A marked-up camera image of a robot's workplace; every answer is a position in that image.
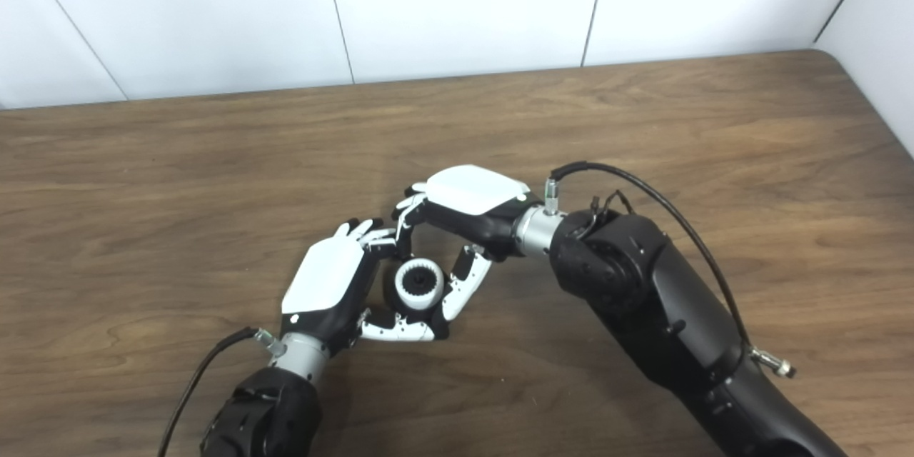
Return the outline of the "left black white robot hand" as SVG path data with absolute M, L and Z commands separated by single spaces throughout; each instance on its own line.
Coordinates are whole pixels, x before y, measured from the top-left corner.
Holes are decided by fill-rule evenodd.
M 366 306 L 380 264 L 398 258 L 386 308 Z M 425 258 L 397 256 L 390 229 L 378 220 L 352 219 L 308 248 L 281 301 L 284 355 L 333 356 L 361 339 L 378 342 L 443 341 L 450 324 L 431 319 L 445 277 Z

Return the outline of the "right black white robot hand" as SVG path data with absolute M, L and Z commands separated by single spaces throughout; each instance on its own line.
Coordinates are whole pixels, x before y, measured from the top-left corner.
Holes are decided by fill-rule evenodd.
M 445 278 L 443 295 L 431 307 L 431 319 L 450 323 L 466 307 L 493 263 L 522 256 L 516 227 L 539 206 L 522 181 L 474 165 L 454 166 L 405 191 L 392 217 L 397 223 L 397 256 L 413 256 L 412 232 L 428 224 L 466 240 Z

